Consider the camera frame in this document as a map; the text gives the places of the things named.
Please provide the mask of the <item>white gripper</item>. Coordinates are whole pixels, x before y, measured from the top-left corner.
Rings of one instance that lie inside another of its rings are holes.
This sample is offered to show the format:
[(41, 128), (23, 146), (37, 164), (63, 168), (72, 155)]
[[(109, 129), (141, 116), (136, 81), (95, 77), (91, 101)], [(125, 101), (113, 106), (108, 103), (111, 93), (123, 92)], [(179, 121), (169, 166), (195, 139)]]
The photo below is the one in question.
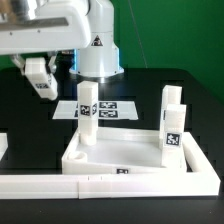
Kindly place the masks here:
[(0, 3), (0, 55), (11, 55), (24, 75), (26, 62), (19, 54), (51, 51), (48, 67), (54, 74), (56, 51), (90, 43), (89, 11), (89, 3)]

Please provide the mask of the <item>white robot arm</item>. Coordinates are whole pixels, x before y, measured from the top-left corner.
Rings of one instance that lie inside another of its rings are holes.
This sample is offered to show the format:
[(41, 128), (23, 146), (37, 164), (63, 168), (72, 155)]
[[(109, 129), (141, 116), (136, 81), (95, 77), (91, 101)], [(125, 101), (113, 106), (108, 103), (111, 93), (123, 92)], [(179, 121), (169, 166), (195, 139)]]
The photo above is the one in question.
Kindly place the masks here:
[(70, 72), (104, 81), (124, 72), (110, 0), (0, 0), (0, 55), (24, 70), (24, 54), (72, 50)]

